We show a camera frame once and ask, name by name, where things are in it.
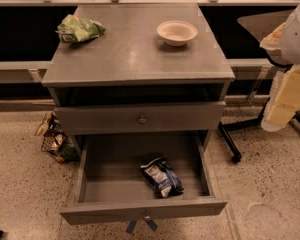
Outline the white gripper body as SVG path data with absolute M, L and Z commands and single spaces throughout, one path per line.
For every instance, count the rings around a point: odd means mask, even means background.
M 281 54 L 281 39 L 284 27 L 284 23 L 280 24 L 260 42 L 260 47 L 266 51 L 268 59 L 276 65 L 290 64 L 290 62 L 284 59 Z

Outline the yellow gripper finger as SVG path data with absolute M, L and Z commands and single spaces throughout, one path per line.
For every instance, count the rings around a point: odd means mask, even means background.
M 285 73 L 278 71 L 273 78 L 270 89 L 270 99 L 263 112 L 261 127 L 268 132 L 275 132 L 283 129 L 298 110 L 298 108 L 286 108 L 275 104 L 275 98 L 283 81 L 284 74 Z
M 300 65 L 293 65 L 284 74 L 275 104 L 286 108 L 300 108 Z

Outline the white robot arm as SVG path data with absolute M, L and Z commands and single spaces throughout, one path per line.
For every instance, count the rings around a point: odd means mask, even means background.
M 280 50 L 282 58 L 292 64 L 286 73 L 275 75 L 263 113 L 262 129 L 274 132 L 283 129 L 300 109 L 300 4 L 260 46 Z

